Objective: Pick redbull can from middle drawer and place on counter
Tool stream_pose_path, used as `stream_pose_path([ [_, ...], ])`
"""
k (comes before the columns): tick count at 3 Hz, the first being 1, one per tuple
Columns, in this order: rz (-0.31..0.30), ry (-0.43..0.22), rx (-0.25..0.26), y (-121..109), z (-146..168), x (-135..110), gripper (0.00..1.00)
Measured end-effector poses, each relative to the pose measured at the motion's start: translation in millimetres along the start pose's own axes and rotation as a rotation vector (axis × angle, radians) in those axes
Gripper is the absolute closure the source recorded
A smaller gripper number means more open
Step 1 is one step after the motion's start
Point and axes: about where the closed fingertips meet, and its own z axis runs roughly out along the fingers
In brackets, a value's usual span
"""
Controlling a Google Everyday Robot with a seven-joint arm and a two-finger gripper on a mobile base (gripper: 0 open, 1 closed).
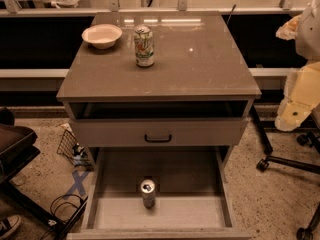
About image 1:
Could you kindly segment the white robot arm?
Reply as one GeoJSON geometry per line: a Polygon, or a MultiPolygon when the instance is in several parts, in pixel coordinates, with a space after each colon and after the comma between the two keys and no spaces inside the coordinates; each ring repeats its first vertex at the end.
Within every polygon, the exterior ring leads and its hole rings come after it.
{"type": "Polygon", "coordinates": [[[284,98],[275,119],[280,131],[293,131],[320,104],[320,0],[312,0],[302,14],[280,27],[276,36],[295,40],[296,53],[307,60],[286,78],[284,98]]]}

